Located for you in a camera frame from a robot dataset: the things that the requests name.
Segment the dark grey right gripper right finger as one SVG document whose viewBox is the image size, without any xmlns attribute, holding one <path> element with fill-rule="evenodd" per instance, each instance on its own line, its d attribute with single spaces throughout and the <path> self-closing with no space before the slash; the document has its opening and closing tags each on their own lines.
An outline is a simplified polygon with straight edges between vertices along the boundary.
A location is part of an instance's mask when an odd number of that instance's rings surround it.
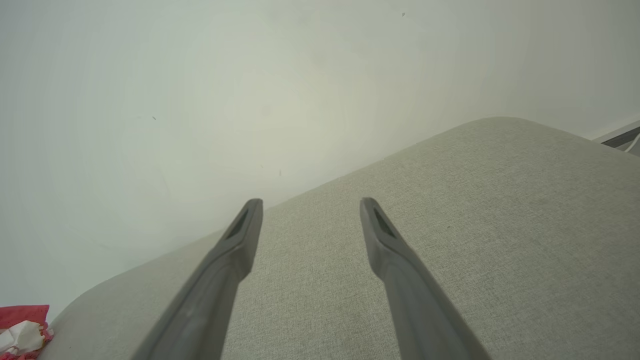
<svg viewBox="0 0 640 360">
<path fill-rule="evenodd" d="M 359 218 L 370 267 L 385 287 L 401 360 L 490 360 L 374 198 L 361 199 Z"/>
</svg>

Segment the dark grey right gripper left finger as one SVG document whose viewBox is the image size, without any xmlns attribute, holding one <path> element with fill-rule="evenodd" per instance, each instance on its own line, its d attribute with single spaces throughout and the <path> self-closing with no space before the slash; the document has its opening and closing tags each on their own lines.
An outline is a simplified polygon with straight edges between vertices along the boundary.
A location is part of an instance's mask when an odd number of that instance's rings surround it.
<svg viewBox="0 0 640 360">
<path fill-rule="evenodd" d="M 131 360 L 221 360 L 240 283 L 252 271 L 263 201 L 248 200 Z"/>
</svg>

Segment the red shorts white trim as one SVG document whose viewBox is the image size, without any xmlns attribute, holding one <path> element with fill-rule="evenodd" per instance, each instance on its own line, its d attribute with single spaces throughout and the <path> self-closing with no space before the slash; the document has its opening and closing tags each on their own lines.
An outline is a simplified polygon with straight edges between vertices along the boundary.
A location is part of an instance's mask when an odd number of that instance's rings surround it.
<svg viewBox="0 0 640 360">
<path fill-rule="evenodd" d="M 50 305 L 0 307 L 0 360 L 36 360 L 54 337 Z"/>
</svg>

